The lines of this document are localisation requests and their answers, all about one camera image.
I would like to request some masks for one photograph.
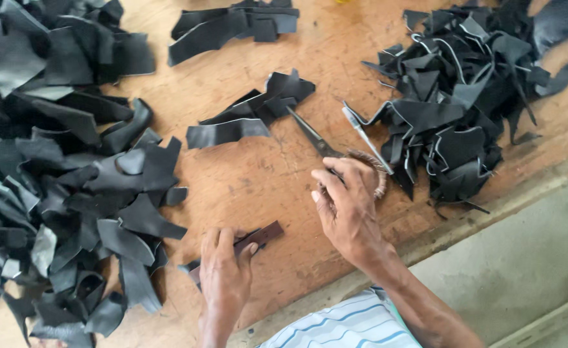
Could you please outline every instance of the concrete floor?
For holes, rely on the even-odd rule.
[[[568,301],[568,186],[411,267],[486,344]],[[568,347],[568,329],[532,345]]]

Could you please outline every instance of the pile of leather scraps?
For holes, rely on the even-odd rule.
[[[25,339],[25,318],[36,315],[30,336],[93,347],[90,333],[109,335],[127,308],[161,308],[150,275],[168,263],[162,238],[187,231],[157,210],[187,196],[175,187],[181,143],[158,146],[144,101],[132,113],[98,134],[85,111],[13,93],[0,100],[0,296],[8,280],[31,294],[5,294]],[[111,255],[123,292],[102,299],[100,261]]]
[[[230,7],[181,12],[172,29],[168,64],[175,66],[196,54],[218,50],[230,39],[254,37],[254,42],[276,42],[280,34],[295,33],[299,10],[292,0],[243,0]]]
[[[187,147],[203,148],[239,141],[246,136],[269,137],[268,127],[289,114],[298,103],[316,90],[314,83],[299,78],[297,69],[290,75],[273,72],[265,83],[266,92],[254,89],[235,101],[219,115],[187,128]]]
[[[505,0],[498,8],[465,5],[431,13],[405,11],[409,29],[423,20],[407,49],[396,44],[379,52],[379,63],[363,64],[395,83],[402,94],[386,101],[374,117],[389,127],[382,146],[394,178],[412,199],[417,167],[430,175],[430,196],[437,203],[464,202],[479,192],[502,160],[496,139],[510,127],[512,144],[520,113],[535,116],[529,102],[562,91],[568,64],[551,75],[539,67],[543,55],[568,38],[568,0],[551,0],[534,17],[529,0]]]
[[[119,0],[0,0],[0,93],[59,99],[72,86],[150,74],[147,35],[119,27]]]
[[[92,333],[108,336],[127,308],[161,308],[150,275],[168,263],[162,238],[186,233],[158,212],[187,196],[187,188],[175,187],[180,141],[158,146],[162,139],[149,128],[153,111],[143,100],[130,106],[96,85],[81,85],[126,65],[116,53],[103,64],[103,51],[142,40],[116,27],[122,8],[114,4],[36,1],[22,7],[5,0],[0,6],[0,296],[26,342],[28,317],[35,320],[32,337],[93,347]],[[65,19],[79,23],[80,35],[66,32],[56,41],[60,29],[53,28],[73,30]],[[110,45],[102,40],[105,33],[112,33]],[[58,43],[61,57],[54,53]],[[76,50],[66,49],[68,43]],[[91,78],[81,86],[49,83],[76,77],[76,66],[64,65],[79,61],[76,52],[94,54],[85,65]],[[97,125],[111,122],[98,131]],[[111,255],[120,261],[123,290],[104,296],[100,261]],[[4,293],[7,281],[20,285],[22,295]]]

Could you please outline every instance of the white striped shirt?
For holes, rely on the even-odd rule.
[[[385,291],[363,290],[280,330],[259,348],[419,348]]]

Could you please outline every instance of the scissor blade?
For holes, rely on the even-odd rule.
[[[288,112],[291,115],[293,115],[294,120],[297,122],[297,124],[299,125],[299,127],[301,128],[303,133],[305,134],[305,137],[308,138],[308,140],[310,140],[310,143],[312,144],[312,146],[314,146],[314,148],[319,153],[319,155],[321,155],[322,157],[343,157],[344,156],[341,152],[333,150],[331,148],[331,146],[329,146],[329,144],[327,144],[325,139],[323,139],[318,134],[318,132],[316,132],[316,130],[314,130],[307,122],[305,122],[305,120],[302,119],[301,116],[297,115],[297,113],[294,112],[294,110],[292,108],[290,108],[289,106],[286,106],[286,109],[288,109]]]
[[[294,120],[299,124],[299,126],[301,127],[301,129],[303,130],[303,132],[305,133],[307,138],[310,139],[310,141],[312,141],[312,143],[313,143],[312,139],[315,139],[315,141],[322,140],[322,137],[320,136],[320,134],[318,134],[318,132],[316,132],[316,130],[314,130],[312,128],[312,126],[310,126],[307,122],[305,122],[305,120],[302,119],[301,116],[297,115],[297,113],[294,112],[294,110],[291,109],[291,107],[289,107],[287,105],[286,109],[288,110],[288,112],[291,115],[293,115]]]

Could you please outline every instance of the wooden table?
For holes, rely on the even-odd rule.
[[[140,97],[155,110],[154,128],[184,141],[187,126],[218,114],[253,88],[264,90],[272,71],[299,70],[316,84],[316,92],[297,111],[338,150],[367,149],[340,109],[346,100],[365,116],[373,115],[393,90],[377,83],[380,77],[359,63],[375,61],[376,52],[398,42],[410,43],[401,14],[404,9],[428,11],[451,1],[297,0],[301,10],[296,34],[277,43],[231,40],[221,50],[200,54],[168,67],[167,44],[181,9],[229,5],[216,0],[123,0],[122,27],[147,32],[157,60],[154,75],[128,77],[115,95]],[[551,52],[545,67],[556,72],[568,61],[568,43]],[[505,161],[474,202],[495,201],[541,170],[568,159],[568,88],[533,104],[539,126],[522,117],[521,131],[534,130],[543,138],[513,147],[500,139]],[[310,171],[321,158],[290,117],[274,122],[271,138],[245,138],[202,150],[181,151],[176,174],[189,186],[183,205],[164,209],[173,222],[188,227],[181,241],[167,240],[171,263],[156,276],[163,309],[149,315],[141,307],[129,310],[121,326],[98,347],[190,347],[197,339],[201,294],[176,265],[199,257],[199,244],[209,226],[242,226],[248,230],[279,220],[286,234],[272,241],[252,261],[254,283],[249,303],[237,326],[244,328],[353,271],[353,267],[324,237],[310,197],[315,181]],[[367,130],[375,145],[387,138],[376,125]],[[427,204],[427,175],[421,173],[415,200],[391,185],[379,203],[380,225],[397,247],[411,248],[420,236],[441,225]],[[462,210],[448,211],[457,216]],[[115,262],[109,288],[119,288]],[[0,346],[19,346],[21,337],[6,305],[0,301]]]

